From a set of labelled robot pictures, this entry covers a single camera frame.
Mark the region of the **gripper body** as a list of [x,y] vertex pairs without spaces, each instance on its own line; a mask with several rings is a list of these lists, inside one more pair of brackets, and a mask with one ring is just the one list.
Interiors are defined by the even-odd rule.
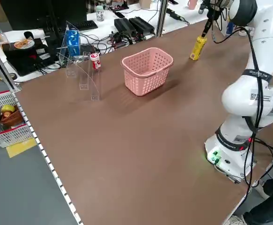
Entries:
[[212,22],[217,20],[222,12],[222,0],[206,0],[205,5],[207,6],[208,13],[207,17]]

